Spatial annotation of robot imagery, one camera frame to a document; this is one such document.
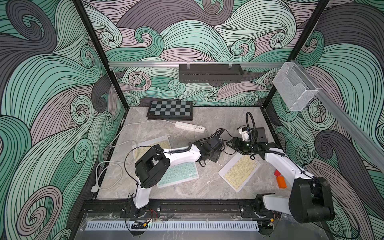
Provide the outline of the white power strip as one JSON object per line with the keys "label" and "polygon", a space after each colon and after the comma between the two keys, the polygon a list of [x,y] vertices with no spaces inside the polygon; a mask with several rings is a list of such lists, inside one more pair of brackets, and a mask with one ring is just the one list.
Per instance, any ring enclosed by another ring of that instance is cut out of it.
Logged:
{"label": "white power strip", "polygon": [[183,123],[183,122],[175,122],[175,127],[191,132],[196,132],[196,133],[204,133],[206,131],[206,128],[203,126],[199,125],[193,125],[193,124],[188,124],[188,123]]}

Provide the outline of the green wireless keyboard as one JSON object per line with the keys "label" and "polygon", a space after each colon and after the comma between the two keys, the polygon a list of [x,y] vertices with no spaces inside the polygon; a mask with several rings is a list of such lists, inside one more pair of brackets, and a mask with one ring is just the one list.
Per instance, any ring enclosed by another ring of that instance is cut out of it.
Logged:
{"label": "green wireless keyboard", "polygon": [[165,188],[199,178],[196,163],[189,162],[167,169],[162,179],[157,183],[158,188]]}

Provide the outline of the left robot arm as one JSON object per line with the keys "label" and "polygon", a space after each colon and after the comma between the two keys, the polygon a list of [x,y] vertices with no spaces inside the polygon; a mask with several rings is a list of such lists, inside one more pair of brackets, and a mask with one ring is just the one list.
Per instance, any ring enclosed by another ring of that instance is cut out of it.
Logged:
{"label": "left robot arm", "polygon": [[170,167],[184,163],[204,164],[206,160],[217,162],[224,148],[224,142],[218,136],[202,141],[195,141],[178,149],[163,149],[154,145],[135,163],[137,191],[133,203],[137,209],[146,207],[150,200],[150,192],[157,185]]}

